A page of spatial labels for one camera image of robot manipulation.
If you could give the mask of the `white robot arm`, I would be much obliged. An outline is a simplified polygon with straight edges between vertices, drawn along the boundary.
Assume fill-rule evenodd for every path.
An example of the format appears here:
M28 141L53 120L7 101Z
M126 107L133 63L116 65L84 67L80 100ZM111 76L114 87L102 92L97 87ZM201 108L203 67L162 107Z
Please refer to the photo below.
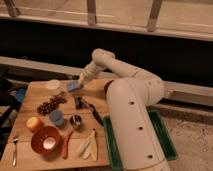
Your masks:
M170 171L146 109L163 98L164 82L147 70L117 60L112 52L95 49L79 83L87 84L104 69L119 76L109 84L106 101L123 168Z

